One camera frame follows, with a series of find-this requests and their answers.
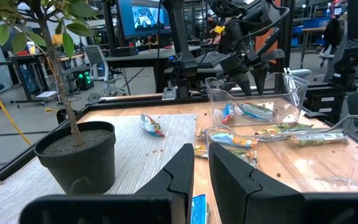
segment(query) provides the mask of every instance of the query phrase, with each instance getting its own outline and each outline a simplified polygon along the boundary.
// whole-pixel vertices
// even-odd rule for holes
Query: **black plant pot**
[[[107,122],[92,121],[78,124],[80,131],[106,130],[111,135],[99,144],[63,156],[45,156],[42,152],[55,141],[71,134],[67,127],[44,137],[35,146],[35,153],[41,164],[68,195],[102,194],[111,188],[115,181],[114,126]]]

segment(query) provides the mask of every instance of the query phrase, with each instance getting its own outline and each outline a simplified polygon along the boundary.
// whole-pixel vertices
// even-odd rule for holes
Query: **monitor screen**
[[[171,32],[167,10],[161,6],[158,21],[158,0],[118,0],[122,28],[126,39]]]

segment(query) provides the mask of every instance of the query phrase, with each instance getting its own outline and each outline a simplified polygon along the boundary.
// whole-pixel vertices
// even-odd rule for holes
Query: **floor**
[[[320,62],[321,61],[316,54],[308,54],[305,56],[305,68],[312,71],[312,75],[306,79],[313,81],[313,76],[326,72],[326,68],[320,68]],[[300,53],[293,52],[291,54],[290,68],[292,70],[299,69],[299,64]],[[126,73],[128,79],[133,77],[140,71],[140,69],[141,68],[127,68]],[[124,80],[119,80],[117,81],[116,86],[123,86],[123,84]],[[133,79],[133,81],[130,82],[129,87],[132,95],[154,93],[155,82],[152,68],[145,68],[135,79]],[[98,93],[103,88],[103,83],[95,82],[94,88],[76,95],[75,99],[72,99],[74,100],[72,102],[73,109],[82,109],[88,102],[87,99],[89,95],[91,93]],[[38,105],[37,103],[21,104],[20,109],[17,108],[16,105],[10,104],[11,100],[20,100],[24,98],[24,93],[20,87],[0,94],[0,99],[4,103],[14,122],[22,132],[26,133],[30,142],[35,143],[44,136],[47,131],[52,130],[58,125],[56,113],[53,111],[45,111],[45,108],[57,108],[57,102],[51,101],[47,103],[46,107]],[[18,156],[28,147],[26,142],[16,133],[17,131],[5,117],[3,111],[0,110],[0,166]]]

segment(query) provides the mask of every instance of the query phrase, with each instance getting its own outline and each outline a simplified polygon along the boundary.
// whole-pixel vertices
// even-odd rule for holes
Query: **red object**
[[[28,55],[28,54],[29,54],[29,52],[26,50],[23,50],[23,51],[17,53],[17,55]]]

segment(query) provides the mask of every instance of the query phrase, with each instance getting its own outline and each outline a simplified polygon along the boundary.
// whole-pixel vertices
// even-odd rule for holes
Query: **clear plastic container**
[[[206,131],[207,149],[218,142],[299,192],[358,192],[358,143],[353,140],[358,138],[358,116],[347,117],[332,128],[323,127],[321,123],[302,131],[244,135],[266,127],[212,126]],[[226,140],[237,140],[224,143],[225,134]],[[243,142],[248,140],[257,141],[256,147],[245,147]]]
[[[205,82],[214,125],[247,126],[297,122],[309,82],[285,73],[272,75],[283,77],[287,93],[235,97],[221,89],[222,86],[233,83],[221,83],[216,78],[207,78]],[[224,110],[228,103],[233,105],[234,117],[224,120]]]

